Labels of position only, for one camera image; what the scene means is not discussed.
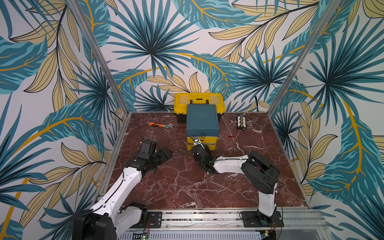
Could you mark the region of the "teal yellow drawer cabinet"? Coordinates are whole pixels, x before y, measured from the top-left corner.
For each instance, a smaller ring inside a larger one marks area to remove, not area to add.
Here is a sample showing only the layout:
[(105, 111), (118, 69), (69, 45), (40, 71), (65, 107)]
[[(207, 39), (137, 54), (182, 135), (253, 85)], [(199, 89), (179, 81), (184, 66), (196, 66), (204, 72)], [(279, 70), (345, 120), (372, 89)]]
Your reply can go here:
[(215, 105), (192, 104), (187, 106), (187, 150), (190, 151), (199, 139), (214, 151), (220, 132), (219, 119)]

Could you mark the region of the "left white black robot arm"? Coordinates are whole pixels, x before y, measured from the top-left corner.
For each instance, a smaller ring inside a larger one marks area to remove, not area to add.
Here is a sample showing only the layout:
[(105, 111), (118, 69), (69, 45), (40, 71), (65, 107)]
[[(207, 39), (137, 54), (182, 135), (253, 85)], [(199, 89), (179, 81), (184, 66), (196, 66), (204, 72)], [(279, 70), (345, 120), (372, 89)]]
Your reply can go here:
[(146, 173), (155, 171), (172, 155), (167, 147), (157, 150), (155, 141), (142, 141), (140, 149), (126, 162), (114, 185), (89, 210), (75, 218), (72, 239), (116, 240), (132, 226), (145, 224), (146, 206), (132, 203), (123, 211), (121, 206)]

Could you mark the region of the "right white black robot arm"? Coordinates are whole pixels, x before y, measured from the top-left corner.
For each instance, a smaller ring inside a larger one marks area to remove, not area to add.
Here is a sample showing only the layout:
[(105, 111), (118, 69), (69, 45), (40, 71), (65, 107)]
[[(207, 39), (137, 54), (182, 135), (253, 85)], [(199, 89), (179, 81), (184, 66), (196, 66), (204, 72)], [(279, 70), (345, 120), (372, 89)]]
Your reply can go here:
[(209, 148), (199, 144), (191, 153), (201, 169), (208, 174), (243, 174), (259, 192), (258, 213), (270, 218), (276, 211), (276, 190), (280, 170), (258, 152), (240, 157), (214, 157)]

